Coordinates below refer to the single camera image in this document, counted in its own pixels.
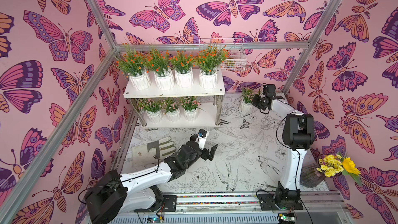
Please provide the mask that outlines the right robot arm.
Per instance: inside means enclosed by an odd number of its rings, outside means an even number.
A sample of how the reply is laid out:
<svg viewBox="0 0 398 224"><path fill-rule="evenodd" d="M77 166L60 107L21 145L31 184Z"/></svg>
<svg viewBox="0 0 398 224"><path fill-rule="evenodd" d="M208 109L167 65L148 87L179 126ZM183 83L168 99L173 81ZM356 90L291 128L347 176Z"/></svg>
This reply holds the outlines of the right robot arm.
<svg viewBox="0 0 398 224"><path fill-rule="evenodd" d="M287 166L278 182L273 201L280 210L294 207L302 209L300 173L305 155L315 140L314 117L296 110L284 97L278 96L274 84L261 85L252 105L263 114L273 111L283 118L282 139L279 139L278 134L276 139L288 149Z"/></svg>

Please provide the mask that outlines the pink plant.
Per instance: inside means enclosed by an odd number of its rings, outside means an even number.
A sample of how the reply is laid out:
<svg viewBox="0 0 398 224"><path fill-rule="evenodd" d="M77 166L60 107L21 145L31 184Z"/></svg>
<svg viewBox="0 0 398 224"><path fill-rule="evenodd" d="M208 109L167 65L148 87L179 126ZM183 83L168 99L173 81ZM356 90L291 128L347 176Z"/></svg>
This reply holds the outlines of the pink plant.
<svg viewBox="0 0 398 224"><path fill-rule="evenodd" d="M255 96L254 90L248 87L242 88L242 100L240 110L243 115L249 114L252 111L252 100Z"/></svg>
<svg viewBox="0 0 398 224"><path fill-rule="evenodd" d="M184 117L188 121L195 121L200 110L200 101L197 96L184 96L180 98L180 105L184 110Z"/></svg>
<svg viewBox="0 0 398 224"><path fill-rule="evenodd" d="M152 123L159 123L162 120L162 104L152 98L142 98L138 100L138 108L145 112L148 120Z"/></svg>
<svg viewBox="0 0 398 224"><path fill-rule="evenodd" d="M163 109L167 120L176 122L180 119L180 109L177 100L173 97L162 100Z"/></svg>

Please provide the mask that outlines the orange plant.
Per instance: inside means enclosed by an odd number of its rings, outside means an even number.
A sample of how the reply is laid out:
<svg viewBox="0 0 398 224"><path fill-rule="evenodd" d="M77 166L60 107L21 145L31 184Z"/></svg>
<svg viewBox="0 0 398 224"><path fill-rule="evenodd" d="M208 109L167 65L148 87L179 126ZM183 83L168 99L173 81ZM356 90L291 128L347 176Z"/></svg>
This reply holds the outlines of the orange plant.
<svg viewBox="0 0 398 224"><path fill-rule="evenodd" d="M207 46L194 57L200 70L199 83L204 89L213 89L218 83L218 68L229 57L229 51L220 46Z"/></svg>
<svg viewBox="0 0 398 224"><path fill-rule="evenodd" d="M170 58L172 69L175 72L175 80L180 88L189 88L193 85L193 55L187 55L184 51Z"/></svg>
<svg viewBox="0 0 398 224"><path fill-rule="evenodd" d="M123 44L123 48L122 57L117 59L119 69L136 90L148 89L151 85L151 80L146 67L146 56L132 49L128 44Z"/></svg>
<svg viewBox="0 0 398 224"><path fill-rule="evenodd" d="M169 68L169 61L155 48L149 52L147 67L154 72L155 83L160 90L167 91L174 87L174 76Z"/></svg>

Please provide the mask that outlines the white two-tier rack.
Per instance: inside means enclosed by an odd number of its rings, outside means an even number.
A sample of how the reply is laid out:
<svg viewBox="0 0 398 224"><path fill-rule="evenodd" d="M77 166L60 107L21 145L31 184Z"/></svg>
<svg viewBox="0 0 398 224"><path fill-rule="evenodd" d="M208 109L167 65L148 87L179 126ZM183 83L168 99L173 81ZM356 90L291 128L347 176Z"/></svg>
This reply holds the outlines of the white two-tier rack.
<svg viewBox="0 0 398 224"><path fill-rule="evenodd" d="M138 115L140 123L144 129L159 129L159 128L218 128L220 127L220 118L223 99L226 94L224 88L222 72L217 72L217 85L212 89L204 89L200 86L199 81L200 72L193 71L193 85L189 88L181 88L174 86L170 90L162 91L155 83L154 73L149 73L151 85L145 90L137 90L132 82L127 83L126 90L123 94L124 98L129 99L135 112ZM137 99L141 98L165 98L165 97L183 97L183 96L213 96L213 101L201 102L199 106L199 115L194 121L187 121L184 116L179 120L171 122L166 117L162 117L157 123L149 120L146 114L141 114L137 106Z"/></svg>

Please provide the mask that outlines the yellow flower bouquet vase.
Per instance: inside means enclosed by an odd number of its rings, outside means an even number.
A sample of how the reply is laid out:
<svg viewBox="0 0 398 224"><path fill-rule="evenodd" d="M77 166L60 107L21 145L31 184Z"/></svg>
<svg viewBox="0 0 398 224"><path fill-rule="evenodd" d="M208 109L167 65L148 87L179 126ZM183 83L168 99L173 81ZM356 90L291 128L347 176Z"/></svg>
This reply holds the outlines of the yellow flower bouquet vase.
<svg viewBox="0 0 398 224"><path fill-rule="evenodd" d="M344 157L340 152L319 158L317 162L308 164L302 168L300 183L307 188L316 187L326 178L338 176L350 176L358 185L361 172L349 157Z"/></svg>

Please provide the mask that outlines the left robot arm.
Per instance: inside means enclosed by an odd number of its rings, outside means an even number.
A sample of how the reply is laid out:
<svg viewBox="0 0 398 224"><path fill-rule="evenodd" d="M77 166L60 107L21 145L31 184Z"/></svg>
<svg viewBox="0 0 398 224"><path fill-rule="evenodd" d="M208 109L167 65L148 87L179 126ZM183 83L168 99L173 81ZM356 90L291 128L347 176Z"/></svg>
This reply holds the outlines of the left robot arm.
<svg viewBox="0 0 398 224"><path fill-rule="evenodd" d="M164 204L158 186L183 176L198 159L212 161L218 146L201 147L188 141L158 165L136 173L109 171L84 196L93 224L107 224L125 212L156 212Z"/></svg>

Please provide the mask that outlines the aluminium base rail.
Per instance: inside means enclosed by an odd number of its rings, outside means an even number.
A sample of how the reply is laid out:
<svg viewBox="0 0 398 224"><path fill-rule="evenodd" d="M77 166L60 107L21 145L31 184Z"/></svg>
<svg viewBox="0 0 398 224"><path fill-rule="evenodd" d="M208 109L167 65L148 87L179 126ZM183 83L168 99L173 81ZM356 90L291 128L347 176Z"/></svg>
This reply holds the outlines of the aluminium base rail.
<svg viewBox="0 0 398 224"><path fill-rule="evenodd" d="M175 194L153 213L127 212L113 224L351 224L340 194L308 191L277 207L271 193Z"/></svg>

